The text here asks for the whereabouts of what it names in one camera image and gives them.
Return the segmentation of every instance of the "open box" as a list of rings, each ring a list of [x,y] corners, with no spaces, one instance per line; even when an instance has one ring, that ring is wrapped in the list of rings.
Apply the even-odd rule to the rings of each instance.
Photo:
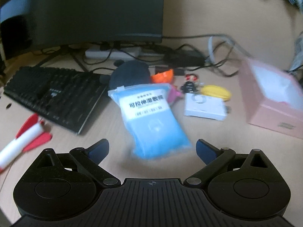
[[[239,83],[248,123],[303,139],[303,92],[293,76],[245,59]]]

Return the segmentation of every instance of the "monitor screen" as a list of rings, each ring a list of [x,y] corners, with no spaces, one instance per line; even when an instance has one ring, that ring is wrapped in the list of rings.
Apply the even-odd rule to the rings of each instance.
[[[161,42],[163,0],[0,0],[6,58],[61,45]]]

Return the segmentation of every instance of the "orange plastic toy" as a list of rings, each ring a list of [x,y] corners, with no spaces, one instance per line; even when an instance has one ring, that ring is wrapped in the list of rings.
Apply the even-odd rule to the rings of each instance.
[[[151,77],[153,83],[171,83],[174,78],[174,70],[170,69],[166,72],[161,72]]]

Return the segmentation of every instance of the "yellow oval toy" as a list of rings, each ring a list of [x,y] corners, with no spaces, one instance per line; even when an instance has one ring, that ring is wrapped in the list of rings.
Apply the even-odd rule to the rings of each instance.
[[[201,88],[200,93],[205,96],[221,98],[225,102],[231,98],[231,93],[227,89],[217,85],[205,85]]]

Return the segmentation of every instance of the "blue plastic bag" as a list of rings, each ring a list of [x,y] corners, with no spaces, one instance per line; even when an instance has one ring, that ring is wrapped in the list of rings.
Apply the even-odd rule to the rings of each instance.
[[[190,147],[167,103],[170,84],[118,87],[109,96],[120,106],[125,127],[135,140],[134,154],[142,159]]]

